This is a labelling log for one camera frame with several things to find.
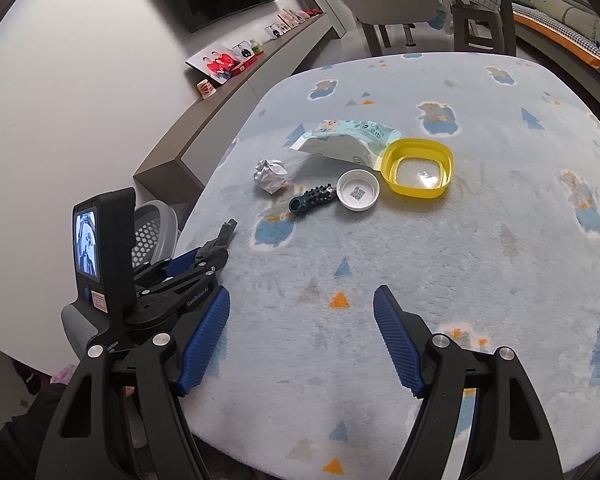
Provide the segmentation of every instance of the photo frame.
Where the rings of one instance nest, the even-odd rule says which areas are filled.
[[[243,70],[241,67],[245,61],[245,57],[216,42],[191,56],[186,63],[214,81],[224,84]]]
[[[281,38],[284,32],[282,32],[277,25],[269,25],[269,27],[265,27],[267,34],[269,34],[274,40],[277,38]]]
[[[276,27],[279,28],[283,34],[286,34],[291,30],[291,27],[289,27],[285,22],[276,23]]]
[[[241,41],[236,46],[234,46],[232,50],[238,56],[242,56],[244,59],[247,59],[254,55],[253,50],[251,49],[251,43],[249,43],[248,41]]]
[[[300,14],[298,13],[298,11],[292,10],[291,7],[285,7],[282,10],[284,10],[285,12],[288,12],[289,14],[291,14],[298,21],[298,23],[303,23],[306,20],[305,17],[300,16]]]
[[[296,20],[296,18],[292,14],[286,12],[286,10],[281,10],[278,13],[278,17],[283,22],[285,22],[290,28],[296,28],[298,25],[300,25],[300,22]]]

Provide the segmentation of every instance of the pink object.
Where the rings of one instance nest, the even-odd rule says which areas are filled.
[[[69,384],[71,378],[74,376],[76,365],[68,365],[67,367],[60,370],[57,374],[51,377],[51,384],[61,383],[61,384]]]

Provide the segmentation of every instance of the blue gripper pad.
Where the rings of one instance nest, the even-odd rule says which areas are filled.
[[[182,256],[178,256],[169,262],[169,267],[167,267],[167,277],[170,276],[178,276],[183,272],[187,272],[193,262],[196,259],[196,253],[198,252],[199,247],[196,247],[192,251],[188,253],[184,253]]]
[[[376,289],[374,317],[402,386],[409,388],[414,396],[419,396],[425,389],[420,375],[420,354],[395,311],[392,299],[383,287]]]
[[[202,381],[222,329],[229,319],[230,303],[229,291],[221,287],[187,343],[182,353],[182,371],[178,379],[178,386],[184,395]]]

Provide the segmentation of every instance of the light blue tablecloth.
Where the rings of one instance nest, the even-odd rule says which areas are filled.
[[[301,219],[289,199],[353,164],[290,146],[324,119],[370,120],[444,142],[446,193],[382,181],[374,208]],[[282,160],[269,196],[256,163]],[[371,302],[381,284],[464,348],[511,346],[544,406],[565,470],[600,450],[600,123],[548,70],[512,57],[407,54],[304,72],[262,99],[211,177],[176,252],[238,221],[221,282],[231,316],[192,430],[288,480],[388,478],[419,401],[400,386]],[[471,422],[466,392],[447,467]]]

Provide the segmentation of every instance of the plastic snack bag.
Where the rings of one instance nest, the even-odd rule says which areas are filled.
[[[368,166],[379,171],[386,147],[402,134],[371,121],[323,121],[314,131],[302,134],[292,150],[315,153]]]

